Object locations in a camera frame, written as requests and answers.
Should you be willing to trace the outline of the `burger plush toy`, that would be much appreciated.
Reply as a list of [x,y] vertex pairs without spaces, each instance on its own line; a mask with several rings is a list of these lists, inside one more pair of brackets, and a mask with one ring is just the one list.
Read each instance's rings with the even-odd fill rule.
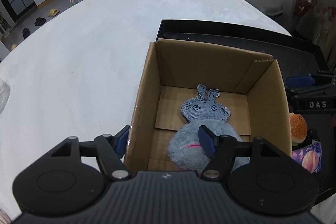
[[304,117],[300,114],[289,114],[291,142],[294,146],[303,143],[307,137],[307,123]]

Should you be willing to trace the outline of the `black slipper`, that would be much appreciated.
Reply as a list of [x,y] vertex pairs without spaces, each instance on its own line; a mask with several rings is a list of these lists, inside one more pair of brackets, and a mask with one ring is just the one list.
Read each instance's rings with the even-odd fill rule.
[[22,31],[22,35],[23,35],[23,38],[26,39],[27,37],[29,37],[31,34],[30,30],[28,28],[24,28],[23,31]]
[[46,19],[45,19],[45,18],[38,17],[38,18],[36,18],[36,20],[35,20],[35,22],[34,22],[34,25],[40,27],[40,26],[42,26],[43,24],[45,24],[45,22],[46,22]]

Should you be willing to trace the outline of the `black shallow tray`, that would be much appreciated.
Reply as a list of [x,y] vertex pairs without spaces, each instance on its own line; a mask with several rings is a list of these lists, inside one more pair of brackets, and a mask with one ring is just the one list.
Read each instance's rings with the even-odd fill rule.
[[[256,27],[164,19],[157,39],[205,42],[268,53],[277,59],[284,80],[328,70],[319,46]],[[303,117],[308,125],[309,136],[317,137],[322,144],[322,169],[314,175],[319,183],[316,203],[321,203],[335,194],[335,123],[328,113],[304,113]]]

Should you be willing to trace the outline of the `denim bunny soft toy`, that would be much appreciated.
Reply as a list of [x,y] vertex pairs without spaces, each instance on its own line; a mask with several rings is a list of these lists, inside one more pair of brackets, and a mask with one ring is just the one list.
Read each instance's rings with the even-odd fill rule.
[[231,111],[228,107],[217,102],[219,97],[220,92],[218,90],[207,90],[203,84],[198,84],[197,96],[183,102],[181,113],[189,123],[201,119],[225,122],[231,116]]

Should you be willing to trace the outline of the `brown cardboard box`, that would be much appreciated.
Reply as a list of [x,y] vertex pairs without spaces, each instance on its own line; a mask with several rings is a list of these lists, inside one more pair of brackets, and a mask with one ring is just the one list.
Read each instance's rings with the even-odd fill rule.
[[182,104],[196,98],[245,141],[260,136],[291,154],[289,107],[273,56],[216,44],[160,39],[151,43],[139,84],[125,155],[131,173],[175,170],[167,146],[187,120]]

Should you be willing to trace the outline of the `grey fluffy plush toy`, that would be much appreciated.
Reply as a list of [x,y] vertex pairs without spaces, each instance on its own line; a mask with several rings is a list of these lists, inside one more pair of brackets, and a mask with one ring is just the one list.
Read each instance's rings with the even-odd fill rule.
[[180,169],[195,170],[201,173],[208,165],[210,159],[206,156],[204,149],[199,143],[198,130],[205,125],[216,136],[229,135],[238,141],[242,138],[234,128],[224,122],[215,119],[200,119],[185,124],[178,130],[171,139],[167,153],[170,160]]

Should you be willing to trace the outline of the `purple planet pattern pouch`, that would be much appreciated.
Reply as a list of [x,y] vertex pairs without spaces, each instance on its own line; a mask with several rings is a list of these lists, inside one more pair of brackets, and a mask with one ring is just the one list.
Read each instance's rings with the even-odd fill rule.
[[310,173],[318,173],[322,169],[322,145],[316,141],[306,147],[294,150],[291,158]]

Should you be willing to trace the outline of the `yellow slipper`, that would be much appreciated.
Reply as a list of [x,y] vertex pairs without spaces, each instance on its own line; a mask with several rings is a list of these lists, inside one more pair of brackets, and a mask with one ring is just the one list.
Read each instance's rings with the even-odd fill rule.
[[47,14],[49,17],[53,17],[58,15],[60,11],[58,9],[50,9],[49,13]]

